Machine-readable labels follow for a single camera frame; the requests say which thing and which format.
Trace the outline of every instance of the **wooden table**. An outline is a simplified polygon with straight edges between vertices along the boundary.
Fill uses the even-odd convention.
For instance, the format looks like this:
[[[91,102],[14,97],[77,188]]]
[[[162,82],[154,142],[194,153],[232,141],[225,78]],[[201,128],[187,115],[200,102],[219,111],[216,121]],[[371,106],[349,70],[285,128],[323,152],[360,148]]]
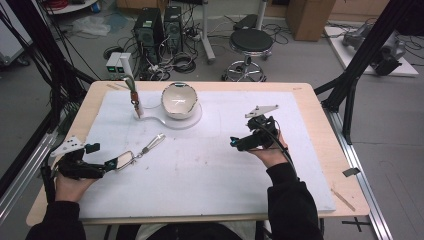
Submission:
[[[107,91],[127,89],[116,85],[117,82],[99,81],[91,85],[88,94],[69,130],[68,138],[75,135],[85,141],[96,118],[102,100]],[[161,91],[170,82],[137,82],[138,89],[143,91]],[[319,217],[366,216],[369,207],[354,176],[345,177],[343,171],[349,169],[346,157],[336,139],[312,87],[305,83],[234,83],[234,82],[189,82],[197,91],[281,91],[293,93],[306,129],[315,148],[321,168],[331,189],[336,204],[336,211],[320,213]],[[42,221],[47,201],[42,188],[32,206],[27,224],[32,226]],[[175,221],[225,221],[239,220],[231,216],[205,216],[202,219],[187,218],[154,218],[154,219],[89,219],[85,224],[122,224],[135,222],[175,222]]]

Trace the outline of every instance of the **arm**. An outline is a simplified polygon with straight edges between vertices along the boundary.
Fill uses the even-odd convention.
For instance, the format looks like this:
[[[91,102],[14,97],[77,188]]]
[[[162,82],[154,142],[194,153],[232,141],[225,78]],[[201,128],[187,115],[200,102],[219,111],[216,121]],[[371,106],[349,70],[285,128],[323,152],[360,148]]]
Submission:
[[[74,180],[59,174],[55,202],[47,206],[41,223],[33,226],[26,239],[86,239],[77,203],[94,179]]]
[[[287,147],[279,135],[280,142]],[[249,152],[265,164],[272,180],[273,186],[268,188],[268,218],[273,239],[323,239],[314,199],[306,184],[297,179],[277,144],[269,149],[252,149]]]

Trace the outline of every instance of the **black jacket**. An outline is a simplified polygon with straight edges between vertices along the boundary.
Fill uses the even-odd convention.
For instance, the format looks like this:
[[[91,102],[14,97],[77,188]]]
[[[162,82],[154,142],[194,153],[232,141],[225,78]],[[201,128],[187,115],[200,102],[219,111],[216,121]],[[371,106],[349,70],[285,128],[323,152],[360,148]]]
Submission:
[[[268,188],[268,216],[273,240],[323,239],[314,199],[306,184],[298,181],[291,165],[278,164],[269,168],[267,173],[273,183]],[[78,203],[49,204],[43,222],[32,227],[26,239],[86,239],[78,216]]]

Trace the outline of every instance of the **metal bowl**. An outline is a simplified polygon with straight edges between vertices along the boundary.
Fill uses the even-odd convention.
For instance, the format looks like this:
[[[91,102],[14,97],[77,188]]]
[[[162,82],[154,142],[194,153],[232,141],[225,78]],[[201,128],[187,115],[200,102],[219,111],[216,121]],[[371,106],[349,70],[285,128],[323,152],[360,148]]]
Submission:
[[[198,106],[197,93],[186,83],[175,82],[162,92],[162,107],[174,119],[186,119],[193,115]]]

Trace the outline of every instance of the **black stool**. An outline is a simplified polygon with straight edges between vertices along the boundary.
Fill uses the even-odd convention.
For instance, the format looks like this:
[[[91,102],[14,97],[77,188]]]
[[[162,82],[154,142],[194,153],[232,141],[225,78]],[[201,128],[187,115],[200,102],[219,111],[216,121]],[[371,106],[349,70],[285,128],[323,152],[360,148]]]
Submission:
[[[265,82],[266,76],[262,68],[252,62],[252,56],[262,56],[265,59],[270,55],[272,38],[265,32],[257,29],[240,29],[231,34],[230,47],[234,51],[244,54],[244,61],[232,63],[222,75],[222,80],[230,79],[238,82],[248,78],[252,82]]]

